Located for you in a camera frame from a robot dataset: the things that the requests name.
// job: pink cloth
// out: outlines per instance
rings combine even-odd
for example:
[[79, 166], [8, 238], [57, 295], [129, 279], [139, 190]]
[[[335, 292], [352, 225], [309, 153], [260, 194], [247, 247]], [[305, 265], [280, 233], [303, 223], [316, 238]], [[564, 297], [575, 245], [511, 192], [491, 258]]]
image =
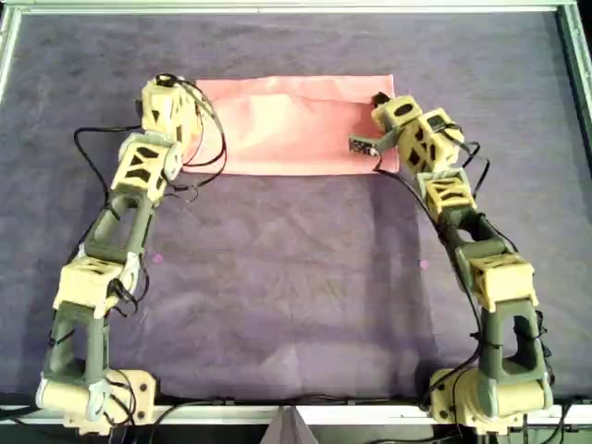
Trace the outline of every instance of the pink cloth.
[[[392, 76], [267, 77], [199, 80], [224, 126], [228, 142], [226, 173], [319, 176], [370, 173], [376, 158], [348, 150], [350, 135], [379, 136], [370, 112], [379, 91], [394, 95]], [[185, 161], [216, 156], [220, 136], [205, 119], [203, 139], [194, 141]], [[383, 167], [399, 167], [389, 150]], [[189, 172], [214, 172], [211, 166], [185, 166]]]

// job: gray plastic part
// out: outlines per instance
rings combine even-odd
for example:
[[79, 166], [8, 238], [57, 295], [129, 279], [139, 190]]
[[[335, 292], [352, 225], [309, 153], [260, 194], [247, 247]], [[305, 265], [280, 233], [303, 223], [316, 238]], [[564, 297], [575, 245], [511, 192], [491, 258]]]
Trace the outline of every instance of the gray plastic part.
[[[458, 264], [460, 278], [470, 291], [475, 280], [469, 259], [479, 259], [508, 251], [504, 239], [487, 219], [472, 206], [444, 208], [438, 220], [440, 239], [448, 255]], [[464, 240], [460, 231], [466, 231], [473, 241]]]
[[[74, 355], [73, 332], [84, 327], [87, 333], [86, 359]], [[95, 319], [93, 308], [72, 302], [60, 303], [50, 335], [43, 377], [88, 388], [102, 381], [108, 370], [108, 334], [106, 319]]]
[[[503, 324], [513, 317], [518, 348], [503, 357]], [[552, 404], [549, 374], [539, 337], [537, 313], [528, 300], [498, 302], [496, 312], [481, 312], [485, 338], [479, 356], [477, 396], [487, 416], [498, 416], [498, 386], [536, 381], [543, 390], [544, 407]]]
[[[117, 244], [113, 237], [121, 218], [128, 211], [135, 212], [133, 225], [127, 239]], [[129, 186], [117, 187], [92, 225], [84, 241], [84, 250], [91, 257], [124, 265], [128, 252], [139, 256], [144, 253], [153, 217], [154, 203], [144, 191]]]

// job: wire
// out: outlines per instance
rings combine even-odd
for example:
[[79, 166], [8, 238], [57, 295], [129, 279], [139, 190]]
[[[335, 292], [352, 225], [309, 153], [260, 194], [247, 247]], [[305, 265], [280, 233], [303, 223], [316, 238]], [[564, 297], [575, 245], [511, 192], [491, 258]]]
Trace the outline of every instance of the wire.
[[551, 436], [546, 441], [542, 442], [541, 444], [550, 444], [551, 441], [553, 441], [553, 439], [555, 439], [555, 437], [557, 437], [557, 435], [560, 434], [560, 432], [561, 432], [561, 439], [559, 442], [560, 442], [560, 444], [562, 444], [564, 434], [565, 434], [565, 429], [563, 428], [563, 426], [565, 425], [565, 418], [567, 418], [567, 413], [572, 408], [572, 405], [574, 405], [574, 403], [571, 401], [568, 404], [563, 404], [561, 406], [561, 418], [559, 420], [559, 423], [557, 424], [557, 427], [555, 427], [555, 430], [553, 430], [553, 433], [551, 434]]
[[471, 162], [473, 162], [473, 160], [476, 158], [485, 162], [485, 166], [483, 167], [483, 171], [481, 171], [481, 176], [479, 177], [479, 180], [477, 181], [477, 184], [475, 185], [475, 188], [473, 190], [473, 198], [476, 199], [477, 193], [479, 192], [481, 185], [483, 185], [483, 182], [485, 181], [485, 178], [487, 177], [487, 173], [489, 172], [489, 168], [491, 167], [491, 161], [487, 157], [483, 157], [481, 155], [478, 155], [479, 151], [481, 151], [481, 143], [479, 143], [479, 142], [461, 142], [458, 139], [456, 139], [455, 137], [450, 136], [449, 133], [447, 132], [447, 130], [458, 130], [462, 133], [463, 129], [459, 125], [457, 125], [456, 123], [447, 123], [441, 129], [436, 131], [437, 133], [441, 133], [449, 141], [451, 141], [452, 143], [454, 143], [455, 145], [460, 147], [463, 151], [465, 151], [468, 154], [469, 157], [462, 164], [463, 168], [467, 168], [471, 164]]
[[456, 433], [446, 435], [442, 438], [425, 438], [425, 439], [375, 439], [367, 444], [438, 444], [439, 442], [448, 441], [450, 439], [460, 438]]
[[136, 299], [136, 297], [133, 294], [131, 294], [128, 289], [125, 288], [125, 286], [118, 277], [111, 279], [109, 285], [107, 286], [107, 294], [113, 293], [115, 293], [115, 295], [124, 303], [130, 303], [133, 306], [133, 312], [131, 312], [130, 314], [126, 314], [122, 312], [119, 307], [114, 306], [113, 309], [116, 312], [118, 312], [123, 317], [130, 317], [131, 315], [135, 315], [136, 313], [138, 313], [138, 309], [140, 308], [138, 299]]
[[[393, 173], [393, 172], [387, 171], [385, 169], [381, 169], [380, 168], [381, 165], [382, 165], [382, 154], [379, 154], [378, 162], [376, 163], [374, 171], [376, 173], [386, 176], [388, 178], [397, 180], [400, 184], [402, 184], [412, 194], [412, 196], [415, 198], [415, 200], [420, 204], [420, 206], [424, 210], [425, 215], [427, 216], [427, 218], [431, 222], [432, 227], [434, 228], [434, 230], [438, 234], [438, 238], [440, 239], [440, 228], [438, 227], [438, 224], [436, 223], [436, 221], [431, 217], [430, 211], [427, 208], [426, 203], [424, 202], [422, 197], [417, 193], [417, 191], [415, 190], [413, 185], [411, 183], [409, 183], [409, 181], [407, 179], [405, 179], [399, 173]], [[476, 337], [477, 337], [477, 340], [479, 340], [479, 343], [477, 344], [477, 347], [475, 348], [475, 351], [473, 352], [473, 354], [466, 361], [464, 361], [461, 364], [454, 367], [446, 375], [440, 377], [436, 382], [434, 382], [434, 384], [432, 384], [431, 386], [429, 386], [427, 388], [427, 390], [422, 395], [422, 398], [419, 402], [420, 408], [422, 408], [424, 410], [427, 410], [427, 401], [428, 401], [430, 395], [434, 392], [434, 390], [436, 390], [439, 386], [444, 384], [447, 380], [449, 380], [451, 377], [456, 375], [458, 372], [466, 369], [469, 365], [474, 363], [479, 358], [479, 354], [481, 353], [481, 349], [482, 349], [481, 320], [479, 318], [479, 314], [478, 314], [477, 308], [475, 306], [475, 302], [473, 301], [471, 291], [469, 290], [464, 279], [462, 279], [460, 267], [459, 267], [457, 261], [450, 257], [450, 263], [452, 265], [452, 269], [454, 270], [456, 277], [458, 278], [458, 281], [461, 283], [462, 290], [464, 291], [464, 294], [466, 295], [467, 300], [469, 301], [469, 304], [471, 305], [471, 311], [473, 312], [473, 317], [475, 318], [475, 322], [477, 325]]]
[[133, 391], [133, 387], [131, 386], [130, 379], [128, 376], [123, 373], [121, 370], [115, 370], [118, 372], [126, 381], [126, 384], [121, 382], [112, 381], [109, 378], [105, 378], [106, 381], [109, 383], [110, 386], [119, 387], [121, 389], [126, 389], [129, 392], [129, 407], [117, 396], [111, 394], [110, 398], [123, 410], [127, 417], [121, 421], [120, 423], [115, 423], [114, 426], [123, 426], [127, 422], [130, 422], [132, 426], [136, 426], [136, 422], [133, 419], [133, 416], [136, 414], [136, 409], [138, 408], [138, 398], [136, 397], [136, 393]]
[[463, 432], [461, 430], [461, 427], [459, 426], [456, 409], [456, 385], [459, 383], [463, 375], [469, 370], [470, 368], [465, 368], [464, 370], [462, 370], [462, 372], [454, 380], [454, 384], [452, 384], [452, 414], [454, 414], [454, 424], [456, 425], [456, 429], [459, 431], [459, 435], [461, 436], [461, 438], [463, 437]]
[[[543, 325], [544, 319], [545, 316], [543, 315], [543, 312], [536, 310], [536, 326], [538, 327], [539, 337], [547, 333], [547, 329]], [[547, 373], [549, 374], [549, 385], [553, 386], [555, 384], [555, 372], [553, 371], [551, 364], [549, 364], [549, 358], [553, 355], [553, 353], [551, 353], [550, 348], [547, 347], [545, 342], [543, 342], [543, 339], [540, 339], [540, 346], [543, 349], [543, 358], [545, 360], [545, 366], [547, 367]]]
[[26, 414], [39, 412], [40, 410], [36, 405], [28, 405], [14, 410], [0, 409], [0, 421], [11, 420], [13, 417], [21, 417]]
[[341, 398], [339, 396], [331, 396], [324, 394], [304, 394], [295, 398], [287, 398], [280, 401], [274, 401], [274, 404], [281, 405], [372, 405], [372, 404], [392, 404], [393, 399], [390, 398]]
[[148, 274], [148, 269], [146, 268], [143, 260], [140, 262], [140, 270], [144, 274], [144, 288], [142, 289], [142, 294], [138, 298], [138, 302], [142, 302], [144, 300], [146, 294], [148, 294], [148, 290], [150, 289], [150, 275]]
[[84, 148], [82, 148], [82, 145], [80, 144], [80, 135], [83, 132], [128, 132], [132, 130], [137, 130], [139, 127], [140, 125], [131, 125], [128, 127], [81, 127], [74, 131], [74, 143], [76, 144], [76, 148], [78, 148], [80, 155], [84, 157], [84, 160], [86, 160], [91, 170], [94, 172], [96, 177], [101, 182], [101, 188], [103, 189], [103, 195], [105, 197], [105, 204], [109, 200], [109, 186], [107, 185], [105, 178], [101, 174], [101, 171], [99, 171], [99, 168], [97, 168], [97, 166], [88, 156], [86, 151], [84, 151]]
[[68, 259], [66, 260], [66, 264], [69, 264], [70, 262], [72, 262], [74, 260], [74, 258], [78, 255], [80, 244], [84, 242], [84, 240], [86, 239], [86, 236], [91, 231], [91, 228], [94, 225], [94, 220], [91, 222], [91, 224], [88, 226], [88, 228], [86, 228], [84, 233], [82, 233], [82, 236], [80, 236], [80, 239], [78, 239], [78, 242], [76, 242], [76, 245], [74, 245], [74, 248], [72, 249], [72, 251], [68, 255]]
[[79, 444], [79, 441], [74, 440], [72, 438], [60, 437], [59, 435], [54, 435], [53, 433], [45, 432], [44, 430], [38, 430], [35, 428], [36, 425], [26, 423], [24, 421], [21, 421], [18, 418], [6, 418], [6, 419], [12, 421], [15, 424], [18, 424], [19, 426], [24, 426], [24, 427], [28, 428], [35, 435], [46, 437], [46, 438], [52, 439], [54, 441], [67, 442], [68, 444], [69, 443]]
[[487, 223], [494, 229], [494, 231], [496, 233], [498, 233], [499, 236], [501, 236], [504, 240], [506, 240], [510, 246], [512, 247], [512, 249], [514, 250], [515, 253], [519, 253], [520, 250], [518, 250], [518, 247], [516, 246], [516, 244], [512, 241], [512, 239], [510, 239], [508, 236], [506, 236], [505, 234], [503, 234], [503, 232], [496, 227], [495, 225], [493, 225], [493, 223], [487, 219], [487, 216], [485, 216], [485, 213], [479, 213], [479, 217], [481, 217], [482, 219], [486, 220]]
[[[185, 79], [181, 79], [181, 78], [175, 76], [174, 74], [170, 74], [167, 72], [158, 74], [156, 76], [156, 79], [161, 80], [161, 81], [167, 81], [170, 84], [177, 83], [183, 89], [185, 89], [185, 91], [193, 98], [193, 100], [196, 102], [196, 104], [199, 106], [199, 108], [201, 110], [203, 110], [205, 112], [205, 114], [207, 116], [209, 116], [214, 121], [214, 123], [216, 124], [216, 127], [218, 129], [218, 132], [220, 133], [221, 146], [220, 146], [220, 151], [218, 152], [217, 155], [215, 155], [213, 158], [211, 158], [210, 160], [207, 160], [205, 162], [192, 164], [191, 160], [197, 154], [197, 153], [195, 153], [191, 157], [190, 161], [183, 164], [185, 167], [206, 167], [208, 165], [212, 165], [212, 164], [216, 163], [218, 160], [223, 158], [222, 166], [215, 173], [213, 173], [211, 176], [207, 177], [206, 179], [197, 180], [191, 185], [191, 188], [193, 189], [193, 191], [195, 191], [195, 195], [191, 199], [189, 199], [189, 201], [187, 201], [187, 202], [193, 202], [199, 194], [199, 189], [202, 188], [203, 186], [207, 185], [208, 183], [213, 182], [217, 177], [219, 177], [224, 172], [224, 169], [226, 168], [226, 164], [228, 162], [228, 146], [227, 146], [226, 134], [224, 132], [222, 122], [220, 121], [220, 118], [219, 118], [216, 110], [214, 109], [214, 105], [212, 104], [210, 99], [207, 97], [207, 95], [205, 95], [205, 93], [196, 84], [191, 83], [190, 81], [187, 81]], [[204, 131], [204, 121], [203, 120], [202, 120], [202, 131]]]
[[152, 430], [150, 431], [150, 436], [148, 437], [148, 444], [153, 444], [156, 429], [162, 424], [162, 422], [167, 418], [167, 416], [169, 416], [173, 412], [177, 411], [178, 409], [182, 409], [183, 407], [191, 407], [193, 405], [211, 405], [212, 403], [212, 401], [189, 401], [173, 405], [172, 407], [167, 409], [163, 414], [161, 414], [156, 421], [154, 421]]

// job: metal frame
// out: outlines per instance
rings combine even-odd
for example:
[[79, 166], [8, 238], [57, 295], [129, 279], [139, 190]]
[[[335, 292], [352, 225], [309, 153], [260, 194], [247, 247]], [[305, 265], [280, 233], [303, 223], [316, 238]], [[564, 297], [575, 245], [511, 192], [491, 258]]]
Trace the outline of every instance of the metal frame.
[[[556, 12], [563, 39], [567, 67], [573, 82], [574, 98], [582, 124], [588, 161], [592, 159], [592, 63], [587, 51], [582, 20], [575, 0], [7, 0], [0, 24], [0, 101], [7, 84], [10, 64], [19, 37], [23, 15], [88, 14], [261, 14], [261, 13], [510, 13]], [[2, 406], [14, 409], [20, 406]], [[159, 405], [154, 419], [169, 406]], [[192, 406], [173, 412], [164, 424], [257, 425], [269, 424], [278, 406], [210, 405]], [[412, 405], [326, 405], [299, 406], [308, 425], [433, 425], [426, 412]], [[561, 406], [547, 412], [530, 413], [530, 425], [556, 425]], [[61, 424], [58, 413], [40, 411], [22, 419], [30, 424]], [[0, 424], [13, 424], [2, 421]], [[565, 424], [592, 424], [592, 405], [575, 405]]]
[[[23, 407], [3, 405], [4, 410]], [[153, 421], [159, 418], [170, 405], [154, 407]], [[169, 414], [162, 424], [190, 426], [237, 426], [268, 425], [278, 412], [279, 405], [238, 406], [201, 405], [183, 407]], [[298, 412], [309, 426], [435, 426], [427, 412], [412, 405], [299, 405]], [[561, 406], [554, 405], [548, 411], [530, 413], [531, 426], [555, 426], [561, 418]], [[60, 425], [64, 422], [61, 413], [41, 410], [19, 418], [27, 424]], [[566, 425], [592, 424], [592, 405], [574, 405], [568, 412]], [[15, 424], [10, 420], [0, 421], [0, 426]]]

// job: robotic arm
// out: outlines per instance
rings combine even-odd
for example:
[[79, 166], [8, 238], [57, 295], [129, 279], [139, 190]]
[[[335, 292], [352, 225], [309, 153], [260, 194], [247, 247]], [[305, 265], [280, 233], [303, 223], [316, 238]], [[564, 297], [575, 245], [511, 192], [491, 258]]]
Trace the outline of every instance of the robotic arm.
[[[203, 131], [200, 114], [211, 104], [183, 79], [160, 75], [142, 90], [143, 133], [132, 133], [119, 149], [119, 166], [109, 199], [92, 224], [78, 255], [62, 268], [36, 402], [64, 412], [64, 426], [108, 434], [112, 426], [152, 422], [155, 380], [140, 370], [113, 370], [108, 362], [107, 317], [119, 305], [134, 313], [134, 293], [154, 210], [165, 187], [190, 155], [191, 140]], [[115, 240], [124, 216], [131, 229]], [[74, 333], [86, 333], [86, 356], [77, 359]]]
[[[431, 413], [440, 423], [473, 426], [481, 434], [507, 433], [523, 414], [552, 404], [535, 310], [534, 268], [477, 212], [463, 167], [452, 167], [459, 148], [466, 148], [463, 132], [444, 110], [424, 113], [410, 96], [382, 93], [374, 103], [372, 117], [385, 135], [378, 140], [351, 137], [350, 149], [382, 155], [399, 147], [419, 189], [415, 196], [436, 228], [461, 288], [482, 305], [474, 356], [455, 369], [437, 371], [425, 401], [431, 398]], [[109, 198], [76, 257], [62, 268], [36, 402], [63, 412], [66, 427], [107, 435], [113, 426], [152, 423], [155, 380], [141, 370], [109, 367], [107, 317], [112, 310], [126, 315], [122, 305], [134, 313], [138, 309], [143, 295], [135, 294], [154, 210], [167, 184], [192, 157], [191, 140], [204, 130], [203, 116], [211, 117], [223, 134], [212, 105], [195, 86], [169, 74], [148, 81], [142, 90], [143, 132], [130, 134], [121, 145]], [[132, 226], [117, 241], [124, 216], [131, 216]], [[473, 241], [464, 240], [461, 230]], [[511, 318], [518, 350], [504, 357], [503, 325]], [[85, 359], [75, 355], [75, 331], [81, 330], [86, 334]], [[478, 366], [471, 367], [476, 359]]]
[[[427, 395], [432, 416], [443, 424], [475, 427], [479, 434], [506, 434], [509, 426], [522, 423], [523, 414], [547, 409], [553, 402], [540, 340], [542, 315], [535, 310], [535, 270], [477, 212], [464, 168], [452, 167], [459, 148], [467, 147], [461, 128], [446, 112], [440, 108], [424, 113], [411, 96], [391, 99], [383, 93], [374, 97], [374, 105], [372, 117], [385, 135], [377, 140], [352, 136], [350, 150], [382, 155], [398, 146], [459, 285], [470, 301], [476, 298], [482, 306], [474, 356], [431, 378]], [[463, 239], [462, 230], [472, 241]], [[518, 348], [504, 357], [503, 326], [512, 320]], [[471, 367], [476, 359], [478, 366]]]

